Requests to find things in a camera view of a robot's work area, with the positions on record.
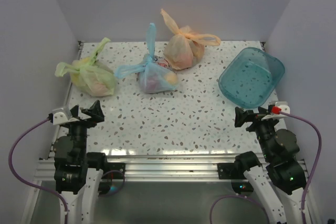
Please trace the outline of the blue plastic bag with fruit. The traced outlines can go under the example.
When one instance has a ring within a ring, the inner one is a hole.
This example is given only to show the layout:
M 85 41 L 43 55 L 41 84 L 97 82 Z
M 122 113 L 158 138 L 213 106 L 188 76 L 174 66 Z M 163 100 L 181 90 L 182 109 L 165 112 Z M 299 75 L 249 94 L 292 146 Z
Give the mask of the blue plastic bag with fruit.
M 150 23 L 146 31 L 148 53 L 137 65 L 121 65 L 115 77 L 123 79 L 128 75 L 137 74 L 140 88 L 145 93 L 159 93 L 175 90 L 178 85 L 177 74 L 165 58 L 155 55 L 156 26 Z

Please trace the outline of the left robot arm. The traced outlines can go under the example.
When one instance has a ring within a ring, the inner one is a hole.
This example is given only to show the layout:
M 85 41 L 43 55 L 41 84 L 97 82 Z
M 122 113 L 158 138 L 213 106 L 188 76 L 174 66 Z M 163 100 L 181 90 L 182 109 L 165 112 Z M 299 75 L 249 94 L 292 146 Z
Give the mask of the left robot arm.
M 100 196 L 118 193 L 125 181 L 125 163 L 109 163 L 103 152 L 87 152 L 87 130 L 104 122 L 100 101 L 88 109 L 77 105 L 53 110 L 48 116 L 53 125 L 67 128 L 65 136 L 53 144 L 56 192 L 65 223 L 93 223 L 94 209 Z

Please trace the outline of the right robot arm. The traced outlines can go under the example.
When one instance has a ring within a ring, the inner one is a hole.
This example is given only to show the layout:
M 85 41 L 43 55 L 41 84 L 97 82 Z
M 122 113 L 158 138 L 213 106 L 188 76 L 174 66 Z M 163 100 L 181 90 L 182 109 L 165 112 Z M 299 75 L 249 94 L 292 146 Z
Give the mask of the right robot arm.
M 233 163 L 217 164 L 218 178 L 231 180 L 237 196 L 246 190 L 255 192 L 268 223 L 311 223 L 303 194 L 306 176 L 296 159 L 300 150 L 296 135 L 275 129 L 289 113 L 285 102 L 259 107 L 257 112 L 236 107 L 234 126 L 250 124 L 246 130 L 256 134 L 266 165 L 248 151 L 237 155 Z

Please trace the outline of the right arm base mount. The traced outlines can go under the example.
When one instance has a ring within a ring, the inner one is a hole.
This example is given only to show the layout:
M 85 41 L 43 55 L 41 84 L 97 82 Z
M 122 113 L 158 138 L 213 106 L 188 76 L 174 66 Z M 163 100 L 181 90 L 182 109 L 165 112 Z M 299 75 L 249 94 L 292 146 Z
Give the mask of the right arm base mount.
M 218 163 L 217 173 L 219 179 L 246 179 L 245 171 L 253 167 L 262 167 L 256 154 L 252 151 L 239 154 L 233 163 Z

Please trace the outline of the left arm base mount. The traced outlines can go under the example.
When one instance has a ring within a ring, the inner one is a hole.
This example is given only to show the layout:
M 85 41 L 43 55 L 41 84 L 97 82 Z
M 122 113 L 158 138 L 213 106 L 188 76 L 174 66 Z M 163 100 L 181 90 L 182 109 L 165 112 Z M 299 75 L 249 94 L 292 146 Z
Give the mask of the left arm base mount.
M 97 171 L 103 171 L 103 179 L 123 179 L 125 173 L 125 163 L 108 162 L 105 153 L 89 152 L 87 153 L 88 168 L 93 168 Z

